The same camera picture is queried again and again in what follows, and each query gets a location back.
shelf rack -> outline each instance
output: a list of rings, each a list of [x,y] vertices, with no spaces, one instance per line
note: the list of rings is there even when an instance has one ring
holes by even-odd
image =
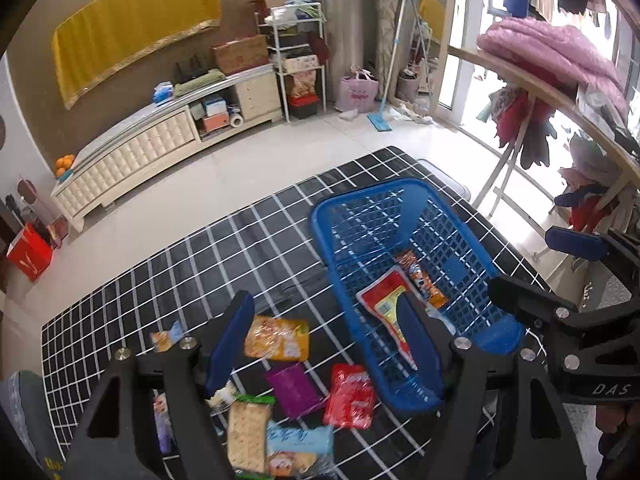
[[[277,22],[277,23],[258,23],[257,15],[256,15],[256,24],[258,27],[258,33],[260,30],[265,27],[271,27],[273,30],[273,41],[275,43],[274,46],[269,46],[268,49],[272,52],[276,53],[277,61],[275,65],[275,71],[278,75],[278,79],[280,82],[280,91],[282,92],[282,103],[284,106],[284,117],[287,120],[287,123],[290,122],[289,118],[289,103],[287,102],[287,93],[284,85],[284,78],[287,75],[293,75],[300,72],[309,72],[310,70],[319,70],[321,77],[321,85],[322,85],[322,110],[326,112],[326,64],[318,66],[316,68],[306,69],[306,70],[296,70],[295,72],[283,72],[282,71],[282,53],[287,50],[293,50],[295,48],[302,48],[304,46],[309,46],[308,43],[301,43],[297,45],[291,46],[280,46],[280,34],[278,31],[279,27],[292,27],[299,25],[300,23],[318,23],[318,34],[320,38],[324,39],[324,14],[322,13],[322,4],[320,2],[311,2],[311,3],[303,3],[303,4],[292,4],[282,7],[271,7],[270,15],[273,17],[274,11],[279,9],[304,9],[305,7],[313,7],[318,11],[318,18],[303,18],[300,20],[289,20],[287,22]]]

black checkered tablecloth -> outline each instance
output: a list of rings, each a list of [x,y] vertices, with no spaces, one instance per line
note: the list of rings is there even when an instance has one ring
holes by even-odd
[[[256,311],[291,319],[311,328],[307,373],[328,393],[331,369],[354,362],[357,354],[324,266],[308,231],[312,206],[331,193],[368,186],[386,178],[423,178],[471,228],[499,270],[546,290],[542,277],[467,202],[431,176],[401,150],[389,146],[308,178],[260,202],[221,218],[178,240],[105,283],[42,327],[42,372],[54,432],[63,454],[91,391],[113,352],[126,346],[136,354],[152,349],[150,333],[169,330],[180,320],[192,330],[218,316],[238,290],[248,290]],[[270,364],[242,358],[232,374],[239,390],[263,394]],[[315,413],[299,421],[322,423]],[[274,420],[284,420],[278,405]],[[226,416],[214,418],[226,429]],[[434,416],[401,418],[382,404],[365,431],[335,431],[336,473],[341,479],[399,480],[414,475],[429,443]],[[492,423],[488,412],[484,424]],[[166,456],[174,478],[180,459]]]

blue mop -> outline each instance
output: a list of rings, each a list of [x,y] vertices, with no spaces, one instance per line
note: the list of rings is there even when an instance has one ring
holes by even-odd
[[[398,49],[398,38],[400,37],[400,26],[402,23],[402,16],[404,15],[404,4],[407,0],[402,0],[400,4],[400,15],[398,16],[398,24],[396,25],[396,36],[394,37],[394,47],[391,51],[391,63],[389,64],[389,73],[386,76],[385,92],[382,95],[382,102],[380,103],[380,111],[372,112],[367,115],[373,127],[379,132],[390,132],[391,126],[382,117],[382,112],[385,110],[386,94],[389,92],[389,83],[391,83],[391,72],[394,69],[394,61],[396,60],[396,50]]]

mop head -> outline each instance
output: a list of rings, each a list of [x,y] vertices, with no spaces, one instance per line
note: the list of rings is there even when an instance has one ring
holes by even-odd
[[[382,113],[381,112],[372,112],[370,114],[367,115],[367,117],[369,118],[369,121],[371,121],[371,124],[373,124],[373,127],[379,131],[379,132],[390,132],[391,131],[391,126],[389,126],[389,123],[387,123],[384,118],[382,117]]]

finger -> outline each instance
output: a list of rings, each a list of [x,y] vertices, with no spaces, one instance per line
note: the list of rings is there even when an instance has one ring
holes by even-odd
[[[626,423],[631,426],[640,426],[640,402],[636,402],[626,414]]]
[[[602,433],[615,433],[625,420],[625,409],[618,404],[596,406],[596,427]]]

